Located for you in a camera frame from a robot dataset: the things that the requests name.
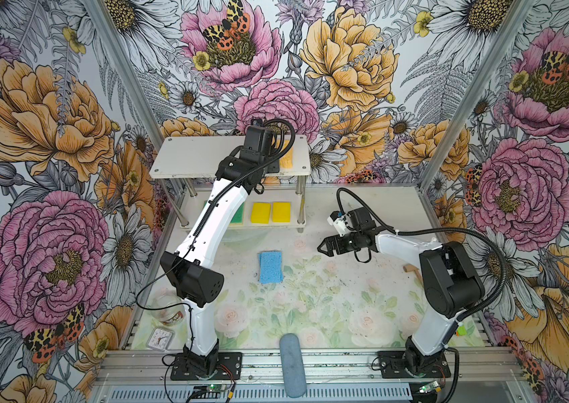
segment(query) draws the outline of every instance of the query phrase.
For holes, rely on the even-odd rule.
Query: alarm clock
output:
[[[175,332],[165,327],[155,327],[146,344],[152,350],[166,351]]]

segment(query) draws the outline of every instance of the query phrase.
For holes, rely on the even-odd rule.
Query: white shelf board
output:
[[[244,136],[168,137],[152,164],[150,176],[153,179],[214,177],[219,163],[243,144]],[[291,168],[280,168],[279,173],[267,173],[266,176],[309,175],[312,166],[307,137],[298,134],[292,151]]]
[[[204,205],[208,202],[210,190],[197,190],[196,197],[186,197],[181,212],[188,219],[188,226],[181,227],[183,230],[191,230],[199,215],[204,209]],[[245,230],[256,228],[304,228],[305,224],[298,224],[298,214],[300,213],[301,195],[295,194],[295,188],[265,188],[264,193],[259,195],[251,192],[244,202],[244,216],[242,224],[231,224],[229,230]],[[273,206],[271,206],[271,217],[268,224],[254,224],[251,222],[251,211],[253,203],[273,203],[273,202],[289,202],[291,203],[291,220],[289,222],[273,222]]]

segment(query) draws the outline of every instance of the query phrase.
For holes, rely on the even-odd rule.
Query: gray foam cylinder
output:
[[[307,391],[307,378],[302,365],[300,341],[293,333],[287,333],[280,339],[280,359],[284,391],[288,397],[300,397]]]

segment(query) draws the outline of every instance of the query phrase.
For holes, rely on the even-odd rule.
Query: ventilation grille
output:
[[[170,398],[175,402],[185,401],[193,392],[192,386],[168,386]],[[226,398],[226,392],[220,397],[205,395],[192,402],[219,402]],[[407,383],[384,383],[365,386],[364,384],[308,384],[307,392],[292,399],[284,392],[284,385],[238,385],[233,395],[233,402],[318,402],[329,399],[332,402],[372,402],[388,400],[411,400]],[[168,403],[162,386],[117,386],[108,403]]]

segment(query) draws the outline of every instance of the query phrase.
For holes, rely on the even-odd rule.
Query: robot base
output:
[[[446,356],[443,351],[439,353],[439,358],[436,363],[442,363],[442,365],[437,366],[429,365],[421,369],[424,375],[416,375],[410,373],[406,367],[405,351],[379,351],[378,352],[378,362],[380,365],[380,374],[383,379],[393,379],[393,378],[450,378],[450,368],[446,361]]]
[[[242,353],[219,353],[217,365],[222,364],[227,367],[235,380],[240,379],[242,375]],[[208,379],[228,380],[229,376],[224,371],[217,369]],[[176,354],[175,364],[170,373],[170,380],[203,380],[197,376],[197,372],[193,370],[192,365],[186,364],[186,354]]]

